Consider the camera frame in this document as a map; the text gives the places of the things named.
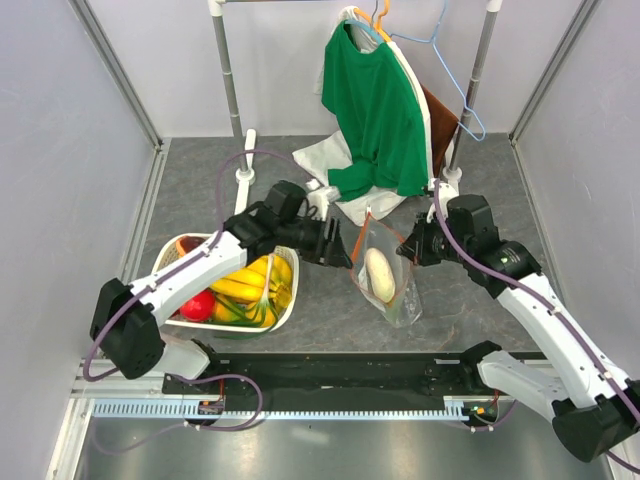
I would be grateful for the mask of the clear zip top bag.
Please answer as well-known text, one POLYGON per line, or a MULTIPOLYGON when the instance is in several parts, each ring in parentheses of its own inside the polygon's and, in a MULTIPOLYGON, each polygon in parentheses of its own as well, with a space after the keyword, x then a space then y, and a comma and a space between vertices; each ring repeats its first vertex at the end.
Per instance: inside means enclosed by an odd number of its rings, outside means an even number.
POLYGON ((404 238, 366 210, 351 253, 351 279, 394 328, 408 327, 422 315, 412 262, 396 250, 404 238))

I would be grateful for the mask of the white toy radish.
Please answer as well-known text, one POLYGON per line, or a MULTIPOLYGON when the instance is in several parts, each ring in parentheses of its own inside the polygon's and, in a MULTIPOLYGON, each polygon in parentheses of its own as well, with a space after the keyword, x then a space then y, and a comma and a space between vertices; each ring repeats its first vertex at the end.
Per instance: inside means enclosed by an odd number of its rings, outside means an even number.
POLYGON ((377 248, 369 248, 365 254, 365 267, 373 294, 389 303, 395 295, 395 279, 386 256, 377 248))

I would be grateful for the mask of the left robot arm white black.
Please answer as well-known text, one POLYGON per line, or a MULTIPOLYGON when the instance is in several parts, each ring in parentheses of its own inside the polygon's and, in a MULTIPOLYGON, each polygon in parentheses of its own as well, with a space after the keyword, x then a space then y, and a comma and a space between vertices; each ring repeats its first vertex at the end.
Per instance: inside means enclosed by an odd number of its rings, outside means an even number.
POLYGON ((219 382, 219 369, 206 348, 194 340, 163 337, 160 328, 182 305, 209 285, 249 265, 278 247, 322 266, 351 268, 336 219, 300 215, 307 194, 289 181, 271 187, 265 200, 225 220, 202 245, 164 269, 124 284, 113 278, 99 293, 89 335, 83 376, 93 382, 91 362, 102 351, 115 371, 138 379, 161 371, 208 393, 219 382))

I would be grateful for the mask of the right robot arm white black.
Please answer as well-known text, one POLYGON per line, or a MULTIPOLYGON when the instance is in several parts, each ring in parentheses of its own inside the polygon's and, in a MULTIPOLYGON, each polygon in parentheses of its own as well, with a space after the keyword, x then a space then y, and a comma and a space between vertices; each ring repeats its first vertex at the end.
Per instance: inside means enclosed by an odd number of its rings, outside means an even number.
POLYGON ((501 239, 485 197, 430 189, 397 248, 420 266, 461 265, 527 331, 556 372, 550 377, 491 341, 463 354, 458 381, 467 392, 486 388, 512 397, 545 418, 576 459, 590 462, 639 431, 639 383, 597 347, 553 290, 539 263, 519 242, 501 239))

